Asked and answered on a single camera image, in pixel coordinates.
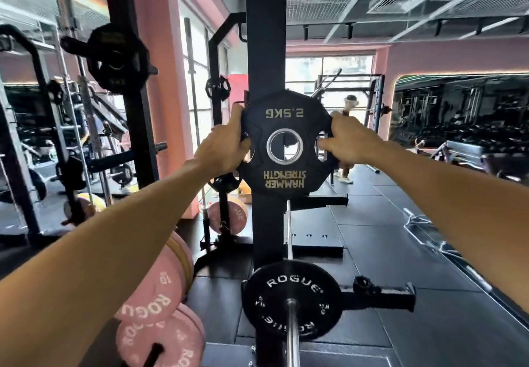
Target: black rogue weight plate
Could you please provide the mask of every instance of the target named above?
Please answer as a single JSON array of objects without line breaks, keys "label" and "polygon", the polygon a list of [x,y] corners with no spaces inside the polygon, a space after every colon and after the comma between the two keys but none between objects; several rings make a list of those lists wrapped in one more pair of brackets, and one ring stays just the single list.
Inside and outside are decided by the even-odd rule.
[{"label": "black rogue weight plate", "polygon": [[[242,132],[252,140],[252,158],[239,166],[239,174],[253,191],[284,199],[318,190],[338,166],[332,154],[319,160],[315,150],[320,132],[331,136],[331,122],[331,116],[318,100],[289,90],[250,102],[242,115],[241,125]],[[270,147],[271,137],[278,132],[297,136],[301,141],[298,147],[302,148],[299,157],[290,161],[272,159],[269,153],[272,148],[274,153],[277,149]]]},{"label": "black rogue weight plate", "polygon": [[329,332],[342,315],[342,292],[327,271],[298,260],[263,266],[243,284],[242,308],[256,330],[287,336],[287,299],[298,304],[299,339]]}]

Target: person in background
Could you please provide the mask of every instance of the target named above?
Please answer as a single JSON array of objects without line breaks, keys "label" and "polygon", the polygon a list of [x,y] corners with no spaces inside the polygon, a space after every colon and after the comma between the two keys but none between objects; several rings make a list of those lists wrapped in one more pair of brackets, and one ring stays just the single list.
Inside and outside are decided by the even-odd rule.
[{"label": "person in background", "polygon": [[[349,116],[349,112],[358,106],[358,99],[355,95],[348,95],[345,98],[345,105],[342,110],[342,115]],[[354,165],[340,164],[342,167],[342,172],[337,171],[334,175],[338,178],[339,182],[346,184],[353,184],[353,181],[349,179],[349,171],[354,167]]]}]

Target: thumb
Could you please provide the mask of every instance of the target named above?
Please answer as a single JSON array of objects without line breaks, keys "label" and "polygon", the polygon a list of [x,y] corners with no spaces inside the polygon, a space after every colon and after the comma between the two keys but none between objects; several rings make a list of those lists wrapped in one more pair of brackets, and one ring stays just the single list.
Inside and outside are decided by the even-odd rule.
[{"label": "thumb", "polygon": [[239,150],[237,151],[237,154],[240,158],[244,158],[244,156],[250,150],[251,145],[252,141],[248,137],[241,141],[241,143],[239,144]]},{"label": "thumb", "polygon": [[332,152],[334,148],[334,138],[320,138],[318,139],[318,148],[324,151]]}]

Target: person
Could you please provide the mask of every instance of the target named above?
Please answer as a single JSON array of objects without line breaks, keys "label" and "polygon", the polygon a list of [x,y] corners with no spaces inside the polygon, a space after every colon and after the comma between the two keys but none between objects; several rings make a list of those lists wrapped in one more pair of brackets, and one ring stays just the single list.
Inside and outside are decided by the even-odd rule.
[{"label": "person", "polygon": [[[351,110],[358,106],[357,97],[355,95],[348,95],[344,102],[345,105],[342,110],[342,115],[349,116]],[[353,181],[349,178],[349,172],[354,168],[354,165],[340,164],[340,166],[342,172],[340,173],[340,171],[338,171],[334,173],[334,175],[338,178],[338,181],[346,184],[353,184]]]},{"label": "person", "polygon": [[[173,175],[96,214],[0,281],[0,365],[75,367],[141,282],[196,193],[234,170],[242,109]],[[333,115],[318,146],[397,183],[487,280],[529,311],[529,189],[415,155],[356,118]]]}]

